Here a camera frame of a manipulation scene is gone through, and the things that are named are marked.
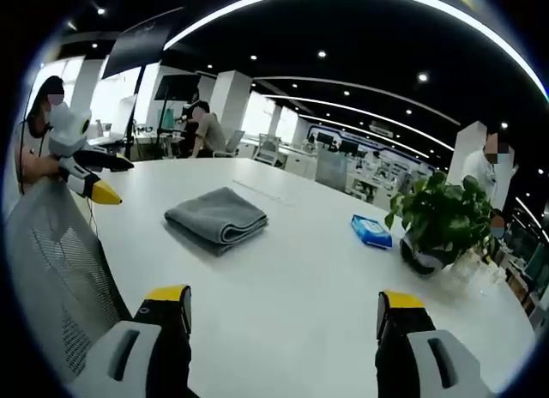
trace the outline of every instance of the curved light strip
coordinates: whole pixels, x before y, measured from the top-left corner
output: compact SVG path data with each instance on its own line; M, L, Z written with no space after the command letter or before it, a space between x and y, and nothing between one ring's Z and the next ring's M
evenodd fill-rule
M444 142L439 141L437 138L433 138L430 135L427 135L425 132L421 132L420 130L416 130L415 128L412 128L411 126L402 124L398 121L395 121L394 119L382 117L381 115L377 115L376 113L372 113L372 112L368 112L368 111L362 111L361 109L353 108L351 106L333 104L331 102L326 102L325 100L298 98L296 96L284 96L284 95L263 95L263 96L265 98L276 98L276 99L280 99L280 100L300 100L302 102L313 102L315 104L335 106L336 108L343 108L343 109L348 109L349 111L364 113L365 115L370 115L371 117L378 118L378 119L384 119L387 122L391 122L392 124L399 125L402 128L406 128L407 130L411 130L411 131L415 132L416 134L420 134L421 136L424 136L425 138L428 138L428 139L438 143L439 145L442 145L443 147L449 149L450 151L454 150L450 145L446 145Z
M345 124L341 124L339 122L336 122L336 121L330 121L329 119L323 119L323 118L317 118L317 117L312 117L311 115L299 115L300 117L302 118L308 118L308 119L313 119L315 121L323 121L323 122L327 122L328 124L334 124L334 125L339 125L339 126L343 126L345 128L349 128L351 130L357 130L358 132L364 132L365 134L368 134L370 136L377 136L378 138L381 138L387 142L391 142L391 143L394 143L395 145L398 145L399 147L402 147L402 148L406 148L406 149L409 149L410 151L418 154L418 155L421 155L421 156L425 156L426 158L429 158L429 155L426 155L426 154L423 154L422 152L420 151L416 151L415 149L413 148L410 148L409 146L407 145L404 145L403 143L400 143L400 142L397 142L397 141L393 141L392 139L390 138L386 138L385 136L381 136L381 135L378 135L378 134L375 134L374 132L370 132L369 130L362 130L360 128L355 128L354 126L351 126L351 125L345 125Z
M207 15L203 17L200 21L197 21L175 35L173 38L168 40L168 42L164 45L164 50L169 49L171 46L175 45L176 42L180 41L186 36L189 36L191 33L195 32L197 29L200 29L201 27L208 25L211 21L215 21L216 19L221 18L222 16L228 15L236 10L246 8L247 6L251 6L256 3L264 2L268 0L240 0L235 3L231 3L230 5L227 5L225 8L221 8L219 10L216 10L215 12L211 13L210 15ZM535 74L534 70L528 65L528 63L524 60L524 58L521 57L521 55L513 49L511 45L509 45L502 37L500 37L497 33L492 31L489 27L484 25L482 22L477 21L474 19L471 15L467 15L465 12L460 11L457 8L454 8L451 5L448 5L447 3L441 2L439 0L410 0L417 3L422 3L426 6L429 6L434 9L438 9L442 12L444 12L447 15L453 16L454 18L467 23L470 27L476 29L483 35L485 35L489 40L491 40L494 44L499 46L507 55L513 58L513 60L518 63L518 65L526 72L526 74L530 77L532 82L535 84L536 87L541 91L544 98L549 101L549 97L547 97L546 89L543 87L543 83L541 83L540 78Z
M448 119L451 123L456 124L458 126L461 126L459 122L457 122L455 119L450 118L448 115L444 115L442 112L437 111L436 109L433 109L427 105L423 105L419 102L416 102L413 99L406 98L404 96L397 95L396 93L392 93L389 91L384 91L382 89L378 89L376 87L367 87L366 85L359 85L358 83L351 83L351 82L344 82L344 81L335 81L333 79L323 79L323 78L308 78L304 76L259 76L257 78L254 78L254 81L259 80L273 80L273 79L288 79L291 81L313 81L313 82L324 82L324 83L334 83L336 85L342 85L344 87L357 87L359 89L365 89L366 91L372 91L377 93L382 93L383 95L392 96L393 98L397 98L398 100L404 100L406 102L409 102L410 104L414 104L416 106L419 106L421 108L425 108L427 111L436 113L438 116Z
M535 222L535 225L538 226L538 228L541 230L541 233L543 233L543 236L546 238L547 242L549 242L549 237L547 236L547 232L544 231L544 229L541 227L541 224L538 222L538 220L536 219L536 217L534 216L534 214L532 214L530 212L530 210L528 209L528 207L526 205L524 205L524 202L522 202L520 199L518 199L517 197L515 198L516 201L518 203L521 204L521 206L524 208L524 210L528 213L528 215L530 215L530 218L532 218Z

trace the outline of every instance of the plant pot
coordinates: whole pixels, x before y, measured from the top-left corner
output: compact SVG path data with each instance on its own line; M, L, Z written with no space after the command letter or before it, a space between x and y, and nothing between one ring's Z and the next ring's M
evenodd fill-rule
M403 261L417 274L431 276L454 261L449 259L448 254L442 250L415 251L413 243L413 234L406 232L404 238L401 239L401 256Z

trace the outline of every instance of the potted plant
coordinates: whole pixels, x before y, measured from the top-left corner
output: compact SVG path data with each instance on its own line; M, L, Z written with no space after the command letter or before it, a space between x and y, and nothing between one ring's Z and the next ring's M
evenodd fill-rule
M493 240L492 207L473 177L465 177L463 186L449 185L443 172L435 172L417 181L412 193L394 196L390 205L385 225L390 229L395 216L402 216L402 258L419 274L434 274Z

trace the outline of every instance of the woman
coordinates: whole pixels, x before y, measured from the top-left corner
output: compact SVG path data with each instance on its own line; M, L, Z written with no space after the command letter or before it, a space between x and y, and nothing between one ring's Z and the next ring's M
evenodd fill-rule
M49 130L51 107L60 105L63 97L63 80L50 76L40 87L27 118L15 127L4 174L4 218L32 184L59 172L58 161L50 156Z

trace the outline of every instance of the blue tissue pack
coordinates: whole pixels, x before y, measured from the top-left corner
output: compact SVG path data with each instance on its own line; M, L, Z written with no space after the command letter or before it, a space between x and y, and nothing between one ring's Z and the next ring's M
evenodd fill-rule
M353 220L351 220L351 225L360 240L365 244L383 248L384 250L393 247L391 234L385 231L376 220L354 215Z

